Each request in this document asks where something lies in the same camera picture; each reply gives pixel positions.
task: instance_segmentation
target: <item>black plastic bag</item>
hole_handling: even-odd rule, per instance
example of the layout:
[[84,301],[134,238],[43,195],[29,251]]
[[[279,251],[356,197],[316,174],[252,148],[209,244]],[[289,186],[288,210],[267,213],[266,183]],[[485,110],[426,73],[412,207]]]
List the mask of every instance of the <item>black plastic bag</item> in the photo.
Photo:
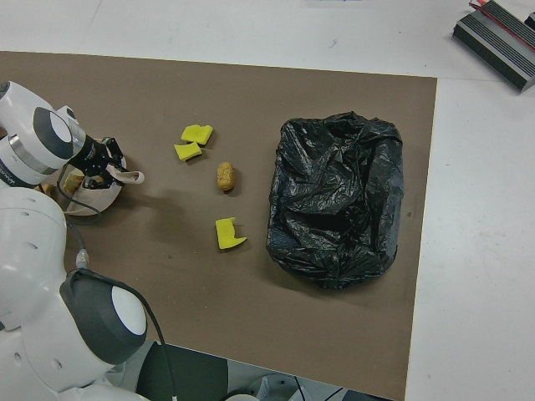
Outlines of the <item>black plastic bag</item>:
[[397,252],[403,198],[396,127],[353,112],[281,128],[267,250],[324,288],[383,274]]

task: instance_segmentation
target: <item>silver metal ring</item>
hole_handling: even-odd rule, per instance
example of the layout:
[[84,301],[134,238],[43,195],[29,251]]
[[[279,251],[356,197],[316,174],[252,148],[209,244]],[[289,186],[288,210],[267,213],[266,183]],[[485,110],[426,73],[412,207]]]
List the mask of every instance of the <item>silver metal ring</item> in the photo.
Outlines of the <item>silver metal ring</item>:
[[24,145],[18,138],[18,135],[11,136],[9,138],[9,144],[11,145],[11,149],[13,149],[13,152],[15,152],[15,155],[17,155],[18,158],[30,169],[37,171],[39,174],[51,175],[57,170],[48,167],[47,165],[41,163],[39,160],[35,159],[33,155],[29,153],[26,148],[24,148]]

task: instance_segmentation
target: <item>red wire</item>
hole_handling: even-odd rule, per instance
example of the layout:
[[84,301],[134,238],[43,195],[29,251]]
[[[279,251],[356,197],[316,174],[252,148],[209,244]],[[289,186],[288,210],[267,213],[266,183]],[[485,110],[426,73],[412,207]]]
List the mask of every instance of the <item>red wire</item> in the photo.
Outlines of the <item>red wire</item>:
[[518,40],[520,40],[522,43],[524,43],[526,46],[528,46],[532,52],[535,52],[535,46],[533,46],[532,44],[526,42],[523,38],[521,38],[520,36],[518,36],[514,31],[512,31],[511,29],[509,29],[504,23],[502,23],[499,19],[497,19],[496,17],[494,17],[492,14],[490,14],[485,8],[483,8],[482,6],[478,6],[477,4],[474,4],[472,2],[469,2],[469,5],[470,7],[472,8],[475,8],[476,10],[478,11],[481,11],[485,16],[487,16],[488,18],[490,18],[492,21],[494,21],[495,23],[497,23],[500,27],[502,27],[506,32],[510,33],[512,36],[514,36],[515,38],[517,38]]

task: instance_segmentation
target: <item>cable connector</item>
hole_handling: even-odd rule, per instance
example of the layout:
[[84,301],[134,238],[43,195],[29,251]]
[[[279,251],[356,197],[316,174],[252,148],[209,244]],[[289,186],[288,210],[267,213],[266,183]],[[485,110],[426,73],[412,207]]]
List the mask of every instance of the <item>cable connector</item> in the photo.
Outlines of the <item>cable connector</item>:
[[79,250],[76,255],[76,268],[77,269],[88,269],[89,268],[89,253],[87,249],[82,248]]

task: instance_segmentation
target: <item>brown table surface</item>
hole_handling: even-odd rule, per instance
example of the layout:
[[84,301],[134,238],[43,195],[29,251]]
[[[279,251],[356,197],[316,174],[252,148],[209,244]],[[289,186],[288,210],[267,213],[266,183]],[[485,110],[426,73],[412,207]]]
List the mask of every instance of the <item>brown table surface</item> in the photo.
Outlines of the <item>brown table surface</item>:
[[[91,268],[145,294],[169,343],[402,399],[410,348],[436,80],[375,74],[38,53],[0,53],[2,80],[68,104],[94,138],[114,136],[146,181],[82,227]],[[282,271],[265,248],[280,127],[353,110],[394,123],[405,198],[395,264],[379,280],[325,291]],[[190,124],[214,133],[178,160]],[[217,165],[237,187],[225,195]],[[215,220],[248,240],[220,251]],[[69,234],[66,269],[76,242]]]

